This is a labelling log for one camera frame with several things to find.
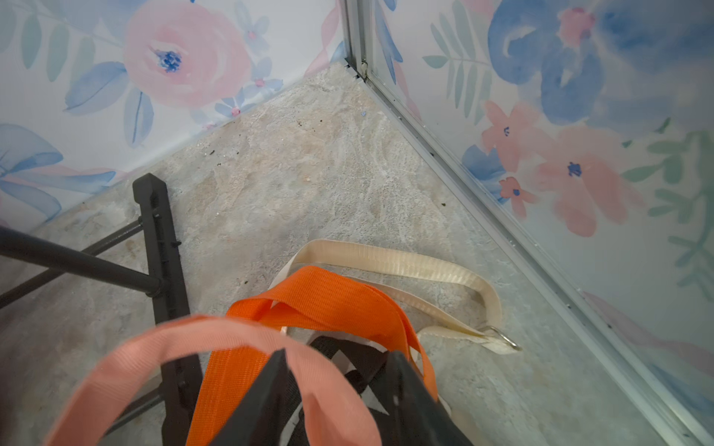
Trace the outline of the pink crossbody bag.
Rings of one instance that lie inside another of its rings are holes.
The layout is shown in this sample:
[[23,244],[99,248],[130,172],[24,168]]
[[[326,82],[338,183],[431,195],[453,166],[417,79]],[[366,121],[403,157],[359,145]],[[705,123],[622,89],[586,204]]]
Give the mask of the pink crossbody bag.
[[46,437],[95,445],[160,365],[193,353],[211,358],[189,436],[204,445],[254,384],[271,354],[286,353],[312,445],[379,445],[377,424],[341,371],[319,351],[255,321],[193,316],[162,324],[108,354],[84,379]]

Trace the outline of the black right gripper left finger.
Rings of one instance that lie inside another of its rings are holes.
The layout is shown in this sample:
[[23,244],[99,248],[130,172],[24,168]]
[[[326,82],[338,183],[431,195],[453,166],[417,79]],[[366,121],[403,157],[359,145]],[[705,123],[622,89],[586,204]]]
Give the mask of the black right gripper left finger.
[[271,355],[211,446],[278,445],[289,371],[286,351]]

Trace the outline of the beige crossbody bag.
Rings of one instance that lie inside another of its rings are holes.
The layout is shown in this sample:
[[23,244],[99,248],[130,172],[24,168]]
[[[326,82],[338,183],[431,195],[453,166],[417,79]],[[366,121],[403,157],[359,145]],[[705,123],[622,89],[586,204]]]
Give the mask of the beige crossbody bag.
[[437,336],[445,339],[466,340],[499,355],[509,355],[522,348],[506,336],[498,325],[502,319],[502,306],[495,288],[485,279],[457,264],[415,253],[381,248],[360,243],[332,240],[315,240],[307,243],[278,272],[270,287],[284,282],[298,265],[321,265],[357,269],[409,279],[441,284],[462,285],[474,291],[483,301],[485,323],[473,328],[451,316],[426,300],[398,288],[360,280],[387,294],[393,300],[407,305],[437,321],[418,331],[418,338]]

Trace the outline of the black crossbody bag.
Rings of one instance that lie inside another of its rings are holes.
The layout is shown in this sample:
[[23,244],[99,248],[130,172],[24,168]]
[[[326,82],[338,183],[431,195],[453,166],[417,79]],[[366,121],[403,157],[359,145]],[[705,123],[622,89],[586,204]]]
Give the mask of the black crossbody bag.
[[389,352],[326,334],[314,336],[309,346],[331,360],[361,397],[377,425],[381,443],[397,445],[390,430],[392,418],[386,409],[386,360]]

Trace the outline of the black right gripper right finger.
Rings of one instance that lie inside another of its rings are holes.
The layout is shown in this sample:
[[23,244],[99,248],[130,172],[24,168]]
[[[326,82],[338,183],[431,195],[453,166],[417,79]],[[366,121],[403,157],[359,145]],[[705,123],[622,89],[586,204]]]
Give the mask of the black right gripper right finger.
[[397,445],[472,445],[401,352],[388,354],[386,379],[386,409]]

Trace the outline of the orange crossbody bag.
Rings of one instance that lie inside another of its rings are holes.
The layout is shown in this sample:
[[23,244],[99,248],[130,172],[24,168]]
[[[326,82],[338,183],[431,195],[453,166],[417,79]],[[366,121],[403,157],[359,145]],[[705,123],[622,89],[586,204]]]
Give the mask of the orange crossbody bag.
[[[423,360],[423,381],[438,398],[436,375],[405,312],[377,288],[318,267],[300,269],[275,288],[235,302],[228,317],[254,321],[278,331],[284,327],[339,332],[373,341],[411,359]],[[251,347],[214,350],[188,435],[189,445],[206,445],[254,383],[269,355]]]

